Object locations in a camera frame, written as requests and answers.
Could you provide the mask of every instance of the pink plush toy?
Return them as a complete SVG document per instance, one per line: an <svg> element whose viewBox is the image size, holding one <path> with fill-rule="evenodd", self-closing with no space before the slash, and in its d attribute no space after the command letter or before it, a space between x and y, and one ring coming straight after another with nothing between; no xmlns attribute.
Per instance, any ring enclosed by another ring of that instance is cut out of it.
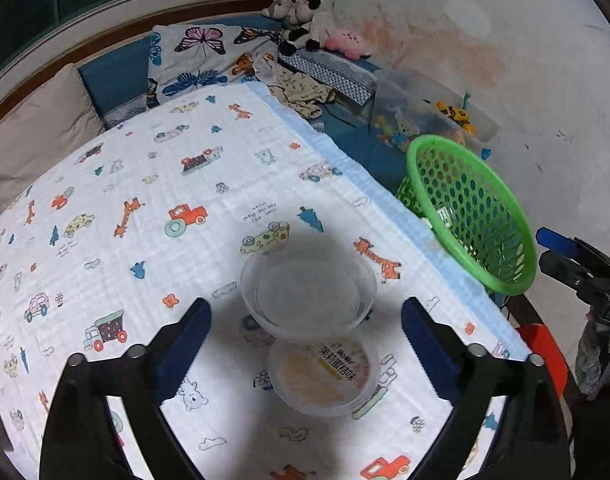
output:
<svg viewBox="0 0 610 480"><path fill-rule="evenodd" d="M357 61L361 56L371 56L370 44L352 30L332 30L324 47L332 51L338 50L352 61Z"/></svg>

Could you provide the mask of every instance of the food label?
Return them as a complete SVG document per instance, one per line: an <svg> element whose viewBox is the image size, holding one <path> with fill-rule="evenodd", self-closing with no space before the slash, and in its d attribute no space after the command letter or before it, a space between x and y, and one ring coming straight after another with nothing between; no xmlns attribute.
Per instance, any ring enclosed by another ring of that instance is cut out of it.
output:
<svg viewBox="0 0 610 480"><path fill-rule="evenodd" d="M370 376L370 362L358 341L339 338L298 347L285 359L283 377L301 398L322 407L352 402Z"/></svg>

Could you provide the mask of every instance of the container lid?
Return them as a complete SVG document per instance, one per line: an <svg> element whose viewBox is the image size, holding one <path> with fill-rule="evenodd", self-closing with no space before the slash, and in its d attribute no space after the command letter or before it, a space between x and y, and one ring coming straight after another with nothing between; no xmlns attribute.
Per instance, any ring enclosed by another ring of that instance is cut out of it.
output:
<svg viewBox="0 0 610 480"><path fill-rule="evenodd" d="M379 361L355 334L311 344L277 340L269 375L278 395L306 415L343 415L362 407L376 389Z"/></svg>

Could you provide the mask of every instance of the blue gripper pad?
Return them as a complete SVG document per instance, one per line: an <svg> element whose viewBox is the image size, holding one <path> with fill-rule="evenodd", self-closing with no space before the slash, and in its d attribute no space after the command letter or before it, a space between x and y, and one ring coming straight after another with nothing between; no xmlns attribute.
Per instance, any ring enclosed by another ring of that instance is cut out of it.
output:
<svg viewBox="0 0 610 480"><path fill-rule="evenodd" d="M154 399L157 404L176 395L187 370L201 349L211 329L211 307L203 298L197 298L179 323L185 326L162 354L152 370L156 381Z"/></svg>
<svg viewBox="0 0 610 480"><path fill-rule="evenodd" d="M559 235L547 227L541 227L536 232L536 241L540 246L551 249L570 260L578 256L578 245L574 240Z"/></svg>
<svg viewBox="0 0 610 480"><path fill-rule="evenodd" d="M400 320L403 332L436 394L454 405L461 396L461 391L457 387L460 370L433 329L437 323L431 319L416 298L409 298L403 303Z"/></svg>

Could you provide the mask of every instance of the beige cushion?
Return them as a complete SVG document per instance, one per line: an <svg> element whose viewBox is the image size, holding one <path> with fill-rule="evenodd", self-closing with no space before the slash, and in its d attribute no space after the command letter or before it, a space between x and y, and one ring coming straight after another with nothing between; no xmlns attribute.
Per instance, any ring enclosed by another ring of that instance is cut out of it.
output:
<svg viewBox="0 0 610 480"><path fill-rule="evenodd" d="M103 131L78 70L64 66L0 123L0 210Z"/></svg>

